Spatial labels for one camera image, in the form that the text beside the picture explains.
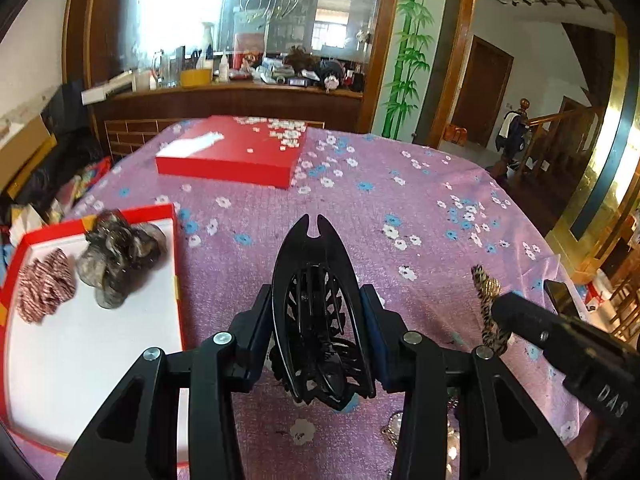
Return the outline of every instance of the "leopard print hair tie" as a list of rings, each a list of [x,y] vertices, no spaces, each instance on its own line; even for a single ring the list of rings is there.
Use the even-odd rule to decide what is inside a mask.
[[[68,259],[61,249],[56,249],[44,260],[36,258],[20,270],[18,314],[27,323],[39,322],[46,314],[55,313],[75,293],[76,281]]]
[[[500,356],[507,351],[507,341],[511,337],[511,332],[498,327],[494,318],[491,317],[491,307],[495,299],[500,296],[500,282],[490,278],[480,265],[472,267],[471,273],[481,302],[482,344]]]

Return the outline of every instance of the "glass panel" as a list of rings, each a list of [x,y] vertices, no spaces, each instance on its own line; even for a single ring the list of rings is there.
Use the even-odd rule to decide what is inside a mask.
[[[149,66],[154,53],[185,46],[187,57],[259,57],[302,46],[316,56],[366,64],[376,0],[128,0],[121,19],[122,68]],[[229,63],[239,68],[242,56]]]

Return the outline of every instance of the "table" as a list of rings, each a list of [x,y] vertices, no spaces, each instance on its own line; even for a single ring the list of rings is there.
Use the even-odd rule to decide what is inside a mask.
[[[271,281],[289,228],[304,214],[334,225],[360,284],[372,283],[385,308],[399,312],[446,348],[481,344],[482,319],[470,269],[483,264],[502,290],[552,309],[545,279],[575,287],[542,236],[508,195],[475,164],[383,139],[310,128],[298,175],[287,190],[158,175],[161,145],[178,123],[121,161],[76,206],[74,216],[106,208],[175,205],[183,323],[188,344],[229,326]],[[540,350],[514,336],[503,356],[563,441],[578,434],[588,411],[562,387],[563,376]],[[247,479],[383,479],[394,450],[380,428],[402,409],[402,394],[378,388],[335,413],[318,402],[296,406],[266,369],[249,395],[234,394]],[[28,460],[52,479],[63,458],[18,439]],[[182,470],[181,478],[188,472]]]

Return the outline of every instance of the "silver screw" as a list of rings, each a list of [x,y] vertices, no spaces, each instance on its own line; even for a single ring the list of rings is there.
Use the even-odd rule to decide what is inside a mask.
[[[147,361],[155,361],[160,357],[160,349],[156,348],[155,346],[152,346],[151,348],[147,348],[142,354],[142,357],[145,358]]]
[[[418,332],[406,332],[402,339],[404,339],[405,343],[409,343],[410,345],[417,345],[422,342],[422,335]]]
[[[213,336],[213,342],[216,345],[226,345],[231,342],[233,336],[229,332],[218,332],[215,336]]]
[[[476,354],[481,359],[489,360],[494,356],[494,351],[491,350],[488,346],[479,346],[478,348],[476,348]]]

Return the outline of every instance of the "wooden counter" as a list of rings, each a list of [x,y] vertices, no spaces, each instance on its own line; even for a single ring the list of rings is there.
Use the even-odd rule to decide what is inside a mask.
[[[92,106],[106,153],[134,152],[169,124],[212,115],[258,116],[324,123],[329,130],[355,132],[362,94],[339,89],[297,88],[237,81],[196,88],[125,92]]]

